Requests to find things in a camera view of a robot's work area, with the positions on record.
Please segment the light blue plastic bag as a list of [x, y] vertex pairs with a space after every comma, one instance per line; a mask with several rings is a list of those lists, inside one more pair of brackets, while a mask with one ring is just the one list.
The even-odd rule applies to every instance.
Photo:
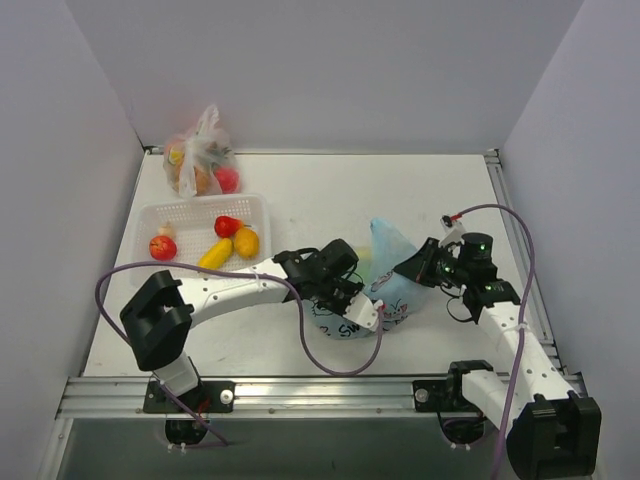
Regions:
[[[393, 268], [413, 256], [414, 246], [395, 226], [381, 218], [370, 222], [371, 249], [369, 273], [361, 274], [364, 293], [372, 300], [384, 303], [383, 330], [390, 331], [427, 303], [426, 289], [395, 273]], [[334, 340], [354, 340], [373, 335], [373, 332], [350, 322], [310, 301], [304, 301], [308, 321], [324, 335]]]

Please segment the orange lemon fruit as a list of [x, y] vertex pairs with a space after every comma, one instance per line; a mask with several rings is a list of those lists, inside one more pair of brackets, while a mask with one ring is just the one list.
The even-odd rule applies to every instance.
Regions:
[[248, 227], [236, 231], [233, 245], [235, 252], [243, 259], [254, 258], [260, 251], [259, 236]]

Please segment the yellow banana bunch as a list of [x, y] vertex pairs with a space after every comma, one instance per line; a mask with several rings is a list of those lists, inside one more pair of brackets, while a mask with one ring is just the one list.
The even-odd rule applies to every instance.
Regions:
[[209, 270], [222, 267], [233, 255], [233, 241], [222, 238], [213, 245], [198, 261], [198, 266]]

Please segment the red pear fruit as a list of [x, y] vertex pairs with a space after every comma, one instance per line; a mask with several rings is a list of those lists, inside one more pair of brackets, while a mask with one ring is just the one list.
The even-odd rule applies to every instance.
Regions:
[[231, 238], [244, 227], [242, 220], [226, 215], [218, 216], [214, 222], [214, 232], [220, 238]]

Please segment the red apple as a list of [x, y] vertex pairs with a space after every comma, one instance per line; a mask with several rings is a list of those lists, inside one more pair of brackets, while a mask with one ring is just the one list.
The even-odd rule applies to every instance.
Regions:
[[150, 256], [157, 261], [171, 261], [177, 255], [175, 241], [166, 235], [153, 237], [148, 246]]

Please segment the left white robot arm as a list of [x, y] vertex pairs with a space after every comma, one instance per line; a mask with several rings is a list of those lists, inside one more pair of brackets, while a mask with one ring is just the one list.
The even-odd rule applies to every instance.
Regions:
[[200, 376], [185, 353], [196, 326], [261, 304], [308, 300], [368, 330], [378, 324], [374, 303], [361, 282], [350, 280], [359, 258], [342, 239], [323, 249], [283, 251], [256, 265], [214, 276], [177, 279], [168, 270], [152, 274], [120, 312], [137, 365], [167, 388], [180, 411], [202, 399]]

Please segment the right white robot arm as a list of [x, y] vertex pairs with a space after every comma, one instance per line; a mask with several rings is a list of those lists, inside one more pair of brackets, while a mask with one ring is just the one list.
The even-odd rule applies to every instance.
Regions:
[[602, 414], [552, 364], [525, 321], [525, 300], [498, 275], [493, 239], [464, 233], [453, 242], [429, 238], [394, 271], [426, 287], [456, 287], [463, 305], [511, 367], [509, 382], [481, 362], [458, 362], [443, 385], [446, 402], [471, 404], [499, 429], [498, 455], [520, 479], [594, 473]]

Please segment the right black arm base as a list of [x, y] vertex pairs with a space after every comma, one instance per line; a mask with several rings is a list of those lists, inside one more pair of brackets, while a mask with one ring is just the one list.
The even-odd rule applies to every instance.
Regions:
[[412, 382], [414, 410], [419, 413], [480, 414], [480, 410], [465, 400], [445, 379], [414, 380]]

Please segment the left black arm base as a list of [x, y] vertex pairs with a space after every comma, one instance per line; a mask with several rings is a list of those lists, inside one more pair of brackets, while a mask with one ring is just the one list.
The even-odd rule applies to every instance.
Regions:
[[[233, 411], [236, 384], [230, 380], [204, 380], [178, 399], [198, 414], [230, 413]], [[157, 380], [147, 384], [142, 410], [148, 414], [183, 413], [162, 390]]]

